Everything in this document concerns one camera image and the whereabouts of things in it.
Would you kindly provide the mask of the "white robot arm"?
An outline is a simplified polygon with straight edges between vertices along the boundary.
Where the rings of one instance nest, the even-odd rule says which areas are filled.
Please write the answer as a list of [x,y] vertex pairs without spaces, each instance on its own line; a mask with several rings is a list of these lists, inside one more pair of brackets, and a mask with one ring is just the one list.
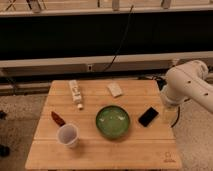
[[166,75],[166,84],[160,91],[160,98],[165,106],[165,115],[176,112],[166,119],[174,126],[180,117],[180,105],[185,98],[197,102],[213,114],[213,86],[205,81],[208,67],[201,60],[193,60],[170,68]]

